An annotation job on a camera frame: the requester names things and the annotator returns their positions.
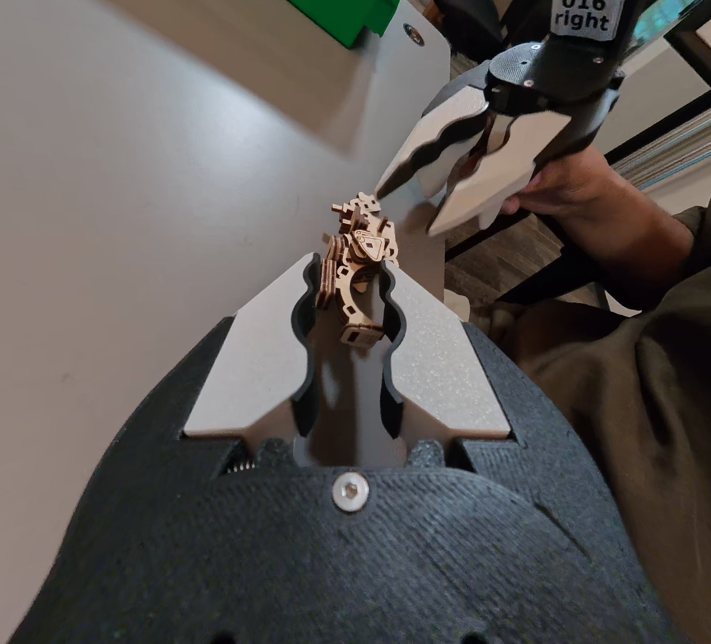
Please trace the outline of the person's brown shirt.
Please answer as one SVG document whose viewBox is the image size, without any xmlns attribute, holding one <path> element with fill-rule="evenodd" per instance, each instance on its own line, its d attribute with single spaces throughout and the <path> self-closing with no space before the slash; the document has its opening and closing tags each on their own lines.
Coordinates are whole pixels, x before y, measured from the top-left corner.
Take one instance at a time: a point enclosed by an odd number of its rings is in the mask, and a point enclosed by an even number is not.
<svg viewBox="0 0 711 644">
<path fill-rule="evenodd" d="M 710 642 L 710 209 L 681 279 L 624 318 L 581 303 L 497 302 L 477 326 L 564 414 L 614 494 L 680 629 Z"/>
</svg>

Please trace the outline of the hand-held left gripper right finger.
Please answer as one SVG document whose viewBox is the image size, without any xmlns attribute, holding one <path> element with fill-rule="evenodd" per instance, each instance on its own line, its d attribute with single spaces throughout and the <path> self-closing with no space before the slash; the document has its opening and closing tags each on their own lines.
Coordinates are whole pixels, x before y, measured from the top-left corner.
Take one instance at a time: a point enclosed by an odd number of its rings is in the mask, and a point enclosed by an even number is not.
<svg viewBox="0 0 711 644">
<path fill-rule="evenodd" d="M 380 416 L 405 442 L 506 439 L 511 426 L 458 316 L 391 262 L 379 277 Z"/>
</svg>

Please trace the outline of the wooden puzzle model assembly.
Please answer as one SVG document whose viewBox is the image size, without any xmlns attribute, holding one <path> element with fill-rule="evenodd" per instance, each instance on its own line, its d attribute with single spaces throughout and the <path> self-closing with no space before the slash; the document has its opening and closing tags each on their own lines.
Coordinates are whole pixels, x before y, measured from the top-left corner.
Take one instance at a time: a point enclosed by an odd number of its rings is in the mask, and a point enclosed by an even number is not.
<svg viewBox="0 0 711 644">
<path fill-rule="evenodd" d="M 398 266 L 398 247 L 394 222 L 380 213 L 362 212 L 351 201 L 331 207 L 340 226 L 338 233 L 328 238 L 315 307 L 325 310 L 335 301 L 343 323 L 340 341 L 369 349 L 385 331 L 358 307 L 353 291 L 364 293 L 384 262 Z"/>
</svg>

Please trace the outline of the person's right hand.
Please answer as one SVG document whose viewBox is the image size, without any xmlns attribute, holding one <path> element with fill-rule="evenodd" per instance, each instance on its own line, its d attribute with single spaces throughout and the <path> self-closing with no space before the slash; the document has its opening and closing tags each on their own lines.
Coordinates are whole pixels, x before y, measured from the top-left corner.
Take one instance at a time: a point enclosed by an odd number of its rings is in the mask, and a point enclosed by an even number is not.
<svg viewBox="0 0 711 644">
<path fill-rule="evenodd" d="M 523 189 L 504 200 L 500 213 L 525 210 L 556 219 L 596 220 L 620 178 L 595 147 L 551 161 Z"/>
</svg>

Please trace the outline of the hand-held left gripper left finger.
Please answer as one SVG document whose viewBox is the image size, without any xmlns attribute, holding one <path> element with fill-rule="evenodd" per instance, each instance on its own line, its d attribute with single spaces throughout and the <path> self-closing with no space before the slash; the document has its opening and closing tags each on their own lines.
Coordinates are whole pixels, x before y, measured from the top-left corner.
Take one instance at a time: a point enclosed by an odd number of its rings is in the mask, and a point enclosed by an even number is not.
<svg viewBox="0 0 711 644">
<path fill-rule="evenodd" d="M 294 440 L 318 415 L 313 351 L 321 258 L 297 260 L 237 310 L 184 425 L 191 438 Z"/>
</svg>

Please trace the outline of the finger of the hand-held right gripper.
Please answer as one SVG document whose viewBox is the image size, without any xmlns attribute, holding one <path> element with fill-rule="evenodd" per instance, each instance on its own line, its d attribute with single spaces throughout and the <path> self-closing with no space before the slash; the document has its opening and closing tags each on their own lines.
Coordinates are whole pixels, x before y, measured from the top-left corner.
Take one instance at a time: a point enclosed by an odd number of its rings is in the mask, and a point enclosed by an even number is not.
<svg viewBox="0 0 711 644">
<path fill-rule="evenodd" d="M 516 117 L 503 144 L 483 156 L 474 173 L 449 192 L 427 234 L 438 236 L 472 218 L 481 231 L 489 228 L 503 202 L 528 184 L 535 159 L 570 120 L 571 116 L 554 111 Z"/>
<path fill-rule="evenodd" d="M 486 124 L 483 89 L 467 85 L 420 118 L 375 188 L 383 199 L 411 178 L 433 198 L 447 184 L 455 163 L 470 151 Z"/>
</svg>

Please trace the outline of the person's right forearm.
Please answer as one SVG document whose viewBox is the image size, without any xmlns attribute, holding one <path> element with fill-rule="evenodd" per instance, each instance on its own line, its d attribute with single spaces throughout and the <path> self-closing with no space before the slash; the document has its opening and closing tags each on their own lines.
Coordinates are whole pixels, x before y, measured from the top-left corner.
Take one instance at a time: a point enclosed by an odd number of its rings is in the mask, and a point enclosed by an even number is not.
<svg viewBox="0 0 711 644">
<path fill-rule="evenodd" d="M 681 279 L 692 233 L 621 178 L 594 148 L 566 162 L 570 206 L 560 224 L 604 270 L 628 308 L 650 309 Z"/>
</svg>

